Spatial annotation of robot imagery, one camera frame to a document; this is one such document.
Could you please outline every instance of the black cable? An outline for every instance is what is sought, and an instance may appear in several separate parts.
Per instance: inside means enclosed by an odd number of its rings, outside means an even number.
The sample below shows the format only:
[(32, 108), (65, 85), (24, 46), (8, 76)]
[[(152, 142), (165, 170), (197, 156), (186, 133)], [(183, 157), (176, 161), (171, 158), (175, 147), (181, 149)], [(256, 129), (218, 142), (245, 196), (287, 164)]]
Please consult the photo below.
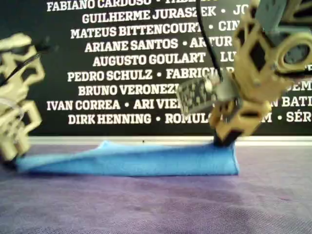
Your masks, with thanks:
[(37, 53), (33, 56), (31, 56), (30, 58), (28, 58), (27, 60), (25, 60), (22, 64), (18, 65), (14, 70), (13, 72), (8, 76), (7, 79), (5, 79), (3, 82), (0, 83), (0, 87), (5, 85), (8, 80), (14, 76), (18, 71), (20, 71), (23, 67), (25, 67), (26, 65), (28, 65), (29, 63), (33, 62), (35, 59), (38, 59), (40, 58), (41, 54), (40, 53)]
[(204, 25), (203, 25), (203, 19), (202, 19), (202, 15), (201, 15), (201, 0), (196, 0), (196, 11), (197, 11), (197, 21), (198, 21), (198, 24), (199, 24), (199, 27), (200, 27), (200, 30), (201, 30), (201, 34), (204, 38), (204, 41), (206, 43), (206, 47), (207, 47), (207, 50), (208, 50), (208, 53), (211, 57), (211, 61), (213, 62), (213, 66), (214, 68), (217, 70), (218, 72), (218, 75), (220, 77), (220, 81), (222, 81), (222, 73), (221, 73), (221, 69), (220, 69), (220, 66), (218, 64), (218, 61), (217, 61), (217, 58), (216, 58), (216, 55), (215, 55), (215, 52), (214, 50), (212, 49), (212, 46), (209, 42), (209, 39), (205, 33), (205, 29), (204, 29)]
[[(20, 71), (23, 67), (27, 66), (29, 63), (33, 62), (34, 60), (36, 59), (39, 59), (41, 57), (41, 55), (43, 53), (48, 53), (50, 52), (51, 50), (53, 51), (56, 51), (58, 50), (58, 46), (50, 46), (47, 44), (47, 42), (49, 41), (49, 38), (46, 37), (42, 42), (40, 43), (32, 43), (32, 44), (29, 44), (27, 45), (27, 47), (30, 47), (30, 46), (35, 46), (36, 50), (37, 50), (37, 54), (31, 56), (30, 58), (28, 58), (27, 60), (25, 60), (22, 64), (18, 65), (14, 70), (13, 72), (8, 76), (7, 79), (5, 79), (3, 82), (0, 83), (0, 87), (5, 85), (8, 80), (14, 76), (18, 71)], [(10, 50), (7, 50), (7, 51), (0, 51), (0, 53), (5, 53), (5, 52), (11, 52), (12, 49)]]

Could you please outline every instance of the black backdrop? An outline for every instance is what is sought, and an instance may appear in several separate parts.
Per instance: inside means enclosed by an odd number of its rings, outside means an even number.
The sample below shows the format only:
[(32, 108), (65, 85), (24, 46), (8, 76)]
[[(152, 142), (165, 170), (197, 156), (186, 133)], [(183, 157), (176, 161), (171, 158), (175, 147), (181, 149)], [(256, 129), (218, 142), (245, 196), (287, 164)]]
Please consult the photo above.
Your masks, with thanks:
[[(151, 0), (150, 5), (142, 6), (124, 6), (124, 7), (106, 7), (97, 8), (97, 0), (94, 1), (96, 6), (93, 9), (69, 10), (69, 11), (47, 11), (48, 5), (55, 6), (56, 3), (47, 4), (44, 0), (5, 0), (1, 1), (1, 22), (0, 36), (8, 37), (16, 32), (23, 32), (33, 39), (41, 39), (44, 36), (50, 36), (51, 42), (59, 45), (57, 53), (46, 55), (42, 58), (42, 63), (46, 71), (45, 80), (31, 87), (28, 98), (34, 99), (43, 118), (42, 125), (32, 132), (33, 136), (204, 136), (211, 135), (212, 131), (206, 121), (208, 112), (201, 115), (200, 123), (166, 123), (166, 115), (175, 118), (177, 121), (181, 119), (180, 111), (174, 109), (161, 109), (157, 105), (156, 99), (175, 98), (175, 94), (170, 93), (172, 85), (167, 86), (163, 91), (169, 91), (168, 94), (150, 94), (150, 95), (122, 95), (121, 85), (138, 85), (138, 84), (175, 84), (184, 82), (186, 79), (175, 78), (167, 79), (166, 69), (180, 68), (204, 68), (212, 67), (209, 55), (206, 53), (205, 47), (190, 48), (192, 42), (199, 41), (201, 34), (199, 32), (192, 33), (169, 33), (169, 34), (151, 34), (150, 35), (130, 35), (118, 36), (118, 26), (130, 25), (155, 25), (169, 24), (177, 25), (179, 23), (196, 23), (196, 17), (179, 18), (179, 19), (151, 19), (136, 20), (122, 22), (103, 22), (103, 23), (83, 23), (82, 16), (90, 13), (109, 13), (109, 12), (126, 12), (148, 10), (150, 14), (155, 14), (158, 9), (169, 8), (186, 8), (195, 7), (195, 2), (177, 2), (166, 3), (166, 0)], [(247, 0), (211, 0), (203, 1), (205, 7), (204, 12), (210, 16), (204, 16), (205, 27), (212, 25), (209, 33), (213, 37), (212, 43), (216, 54), (222, 60), (222, 66), (231, 67), (231, 52), (234, 48), (231, 46), (218, 47), (216, 42), (226, 42), (226, 36), (232, 36), (235, 20), (239, 20), (239, 15), (235, 15), (237, 5), (248, 4)], [(71, 39), (71, 29), (97, 28), (97, 27), (116, 27), (117, 35), (114, 37), (98, 37), (98, 38), (80, 38)], [(133, 40), (147, 39), (176, 39), (178, 47), (170, 49), (154, 49), (154, 50), (131, 50), (135, 49), (129, 46), (127, 51), (115, 52), (94, 52), (85, 53), (88, 42), (112, 42), (126, 40), (131, 45)], [(178, 53), (181, 58), (183, 53), (185, 56), (190, 53), (205, 53), (204, 62), (184, 63), (184, 64), (149, 64), (149, 56), (151, 54), (174, 54)], [(127, 66), (93, 66), (95, 57), (100, 56), (117, 56), (117, 55), (145, 55), (147, 63), (145, 65), (127, 65)], [(68, 82), (68, 72), (82, 71), (107, 71), (115, 70), (152, 70), (152, 79), (146, 80), (107, 80), (107, 76), (103, 81), (86, 81), (86, 82)], [(117, 88), (117, 94), (114, 96), (79, 96), (79, 86), (113, 86)], [(289, 91), (283, 99), (275, 103), (271, 116), (269, 116), (261, 127), (254, 134), (256, 136), (308, 136), (311, 127), (311, 84), (305, 82), (300, 87), (295, 87)], [(120, 109), (116, 110), (77, 110), (75, 104), (77, 100), (118, 100)], [(153, 109), (134, 109), (137, 103), (142, 99), (153, 99)], [(48, 110), (49, 101), (73, 101), (72, 110)], [(142, 124), (111, 124), (107, 121), (105, 124), (97, 123), (97, 115), (109, 114), (150, 114), (151, 121)], [(69, 115), (95, 115), (93, 124), (69, 124)]]

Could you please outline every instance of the purple tablecloth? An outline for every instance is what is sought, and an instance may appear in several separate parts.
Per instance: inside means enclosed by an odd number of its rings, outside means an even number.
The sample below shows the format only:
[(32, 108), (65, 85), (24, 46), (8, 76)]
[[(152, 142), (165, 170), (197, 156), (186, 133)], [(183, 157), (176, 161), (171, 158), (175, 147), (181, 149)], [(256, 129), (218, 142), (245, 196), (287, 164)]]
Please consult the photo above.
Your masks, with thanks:
[[(32, 152), (85, 149), (38, 146)], [(0, 171), (0, 234), (311, 234), (311, 149), (238, 147), (239, 176)]]

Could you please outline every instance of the blue towel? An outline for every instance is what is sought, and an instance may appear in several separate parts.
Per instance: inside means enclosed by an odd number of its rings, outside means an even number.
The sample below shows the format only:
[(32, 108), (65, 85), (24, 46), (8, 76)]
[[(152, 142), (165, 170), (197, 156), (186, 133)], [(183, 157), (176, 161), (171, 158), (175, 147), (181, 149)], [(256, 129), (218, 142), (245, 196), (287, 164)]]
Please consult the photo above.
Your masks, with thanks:
[(77, 154), (47, 154), (19, 158), (20, 173), (104, 176), (237, 175), (234, 145), (120, 145), (105, 141)]

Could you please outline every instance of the white strip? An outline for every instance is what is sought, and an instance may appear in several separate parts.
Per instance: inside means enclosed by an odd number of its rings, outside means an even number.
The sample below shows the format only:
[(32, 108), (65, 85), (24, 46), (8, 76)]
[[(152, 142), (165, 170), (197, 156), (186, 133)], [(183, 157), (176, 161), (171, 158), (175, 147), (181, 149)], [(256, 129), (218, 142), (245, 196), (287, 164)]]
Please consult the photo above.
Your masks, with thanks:
[[(31, 136), (33, 145), (99, 145), (103, 141), (120, 144), (194, 145), (213, 140), (212, 136)], [(239, 146), (312, 146), (312, 136), (240, 137)]]

